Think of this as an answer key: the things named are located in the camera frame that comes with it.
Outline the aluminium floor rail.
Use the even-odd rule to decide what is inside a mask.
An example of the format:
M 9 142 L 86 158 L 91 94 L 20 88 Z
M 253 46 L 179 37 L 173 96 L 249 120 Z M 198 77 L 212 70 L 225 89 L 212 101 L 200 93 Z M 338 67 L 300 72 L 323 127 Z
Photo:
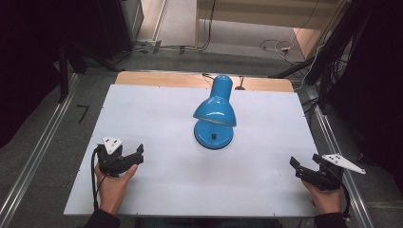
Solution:
M 8 192 L 5 202 L 2 204 L 0 209 L 0 228 L 8 228 L 16 209 L 18 208 L 18 205 L 28 190 L 29 184 L 32 181 L 37 168 L 39 167 L 40 162 L 48 150 L 48 146 L 53 139 L 60 122 L 65 116 L 79 81 L 79 75 L 77 73 L 73 73 L 67 84 L 70 88 L 70 92 L 65 99 L 56 106 L 44 132 L 33 148 L 31 155 L 29 156 L 28 161 L 26 162 L 16 182 Z
M 321 134 L 327 143 L 327 151 L 322 158 L 327 162 L 333 162 L 344 169 L 342 176 L 343 185 L 346 192 L 344 193 L 346 201 L 350 202 L 348 207 L 348 221 L 355 219 L 359 228 L 374 228 L 371 216 L 365 205 L 363 198 L 355 184 L 353 173 L 365 174 L 365 170 L 356 166 L 352 161 L 348 161 L 342 154 L 342 151 L 336 140 L 334 131 L 330 125 L 329 118 L 320 108 L 319 104 L 314 107 L 315 118 L 320 126 Z

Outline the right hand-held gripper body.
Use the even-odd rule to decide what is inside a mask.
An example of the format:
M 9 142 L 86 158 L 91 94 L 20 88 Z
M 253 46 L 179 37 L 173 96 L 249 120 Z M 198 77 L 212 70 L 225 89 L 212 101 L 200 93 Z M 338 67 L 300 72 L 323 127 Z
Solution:
M 314 184 L 321 191 L 336 190 L 341 186 L 345 170 L 365 175 L 366 170 L 347 160 L 340 154 L 313 155 L 313 161 L 319 165 L 316 171 L 320 178 L 319 184 Z

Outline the black tripod stand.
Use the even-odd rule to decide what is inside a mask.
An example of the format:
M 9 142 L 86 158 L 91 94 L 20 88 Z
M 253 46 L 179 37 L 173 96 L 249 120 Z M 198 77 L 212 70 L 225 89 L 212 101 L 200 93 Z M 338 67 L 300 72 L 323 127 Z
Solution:
M 305 75 L 301 85 L 313 88 L 317 80 L 320 80 L 317 105 L 323 109 L 326 103 L 328 85 L 331 82 L 333 64 L 341 56 L 341 52 L 350 40 L 360 36 L 371 15 L 373 6 L 374 0 L 353 0 L 327 42 L 316 49 L 314 57 L 272 76 L 272 79 L 284 79 L 298 70 L 309 67 L 309 72 Z

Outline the person's left hand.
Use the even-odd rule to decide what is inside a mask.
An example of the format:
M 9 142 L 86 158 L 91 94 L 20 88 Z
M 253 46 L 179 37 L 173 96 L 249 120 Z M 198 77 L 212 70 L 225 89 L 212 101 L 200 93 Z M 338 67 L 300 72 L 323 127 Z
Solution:
M 125 198 L 126 188 L 135 175 L 138 165 L 132 165 L 123 176 L 113 178 L 105 176 L 99 165 L 95 166 L 97 185 L 99 186 L 100 206 L 99 208 L 112 216 L 117 216 Z

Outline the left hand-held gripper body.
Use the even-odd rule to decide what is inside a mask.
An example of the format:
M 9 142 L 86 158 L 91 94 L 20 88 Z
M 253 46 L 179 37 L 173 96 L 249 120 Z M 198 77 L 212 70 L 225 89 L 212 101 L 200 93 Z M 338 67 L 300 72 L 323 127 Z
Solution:
M 102 173 L 118 178 L 126 172 L 133 164 L 137 163 L 137 154 L 123 155 L 123 140 L 102 137 L 102 144 L 99 144 L 95 151 L 98 156 L 98 163 Z

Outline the white table board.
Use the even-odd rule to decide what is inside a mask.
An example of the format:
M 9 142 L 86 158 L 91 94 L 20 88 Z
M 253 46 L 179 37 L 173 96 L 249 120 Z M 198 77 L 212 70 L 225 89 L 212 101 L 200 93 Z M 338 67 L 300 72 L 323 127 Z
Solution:
M 313 137 L 297 94 L 233 91 L 237 125 L 229 145 L 209 150 L 193 134 L 200 88 L 112 85 L 73 184 L 65 212 L 93 210 L 91 155 L 104 137 L 123 152 L 144 147 L 123 215 L 167 217 L 311 217 L 316 210 L 289 160 L 316 168 Z

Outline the blue desk lamp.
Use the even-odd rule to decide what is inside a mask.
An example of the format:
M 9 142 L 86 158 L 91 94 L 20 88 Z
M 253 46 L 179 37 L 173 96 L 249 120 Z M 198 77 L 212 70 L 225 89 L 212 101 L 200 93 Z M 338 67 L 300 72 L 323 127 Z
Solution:
M 193 114 L 197 119 L 194 126 L 195 139 L 205 148 L 222 149 L 233 139 L 237 119 L 229 102 L 232 86 L 233 82 L 229 76 L 216 76 L 210 96 Z

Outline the dark curtain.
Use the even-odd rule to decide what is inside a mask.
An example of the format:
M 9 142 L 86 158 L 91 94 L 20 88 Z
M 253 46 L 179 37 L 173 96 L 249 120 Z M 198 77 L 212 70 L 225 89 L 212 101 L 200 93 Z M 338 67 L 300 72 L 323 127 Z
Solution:
M 124 0 L 0 0 L 0 148 L 60 86 L 59 48 L 86 71 L 87 56 L 109 61 L 131 49 Z
M 365 1 L 371 16 L 327 100 L 403 194 L 403 0 Z

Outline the person's right hand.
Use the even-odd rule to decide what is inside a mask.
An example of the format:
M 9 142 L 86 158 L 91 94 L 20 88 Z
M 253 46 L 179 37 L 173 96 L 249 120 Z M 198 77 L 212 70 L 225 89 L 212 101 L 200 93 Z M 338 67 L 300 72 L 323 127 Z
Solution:
M 311 194 L 311 202 L 320 214 L 340 213 L 342 191 L 341 189 L 321 191 L 309 182 L 304 181 L 303 185 Z

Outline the black metal stand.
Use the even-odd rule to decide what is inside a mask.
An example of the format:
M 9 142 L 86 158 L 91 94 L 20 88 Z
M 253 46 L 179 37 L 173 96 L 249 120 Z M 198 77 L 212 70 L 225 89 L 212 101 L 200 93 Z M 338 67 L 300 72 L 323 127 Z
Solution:
M 59 73 L 60 73 L 59 103 L 61 104 L 68 95 L 67 56 L 64 46 L 60 46 L 59 48 Z

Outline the wooden cabinet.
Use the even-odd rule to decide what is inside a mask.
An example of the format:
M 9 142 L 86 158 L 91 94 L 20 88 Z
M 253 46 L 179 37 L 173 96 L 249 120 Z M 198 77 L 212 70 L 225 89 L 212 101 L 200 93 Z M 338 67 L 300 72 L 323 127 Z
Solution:
M 350 7 L 352 0 L 197 0 L 196 35 L 199 38 L 199 20 L 213 18 L 219 21 L 293 28 L 305 59 L 312 57 L 325 39 L 326 33 L 336 28 Z

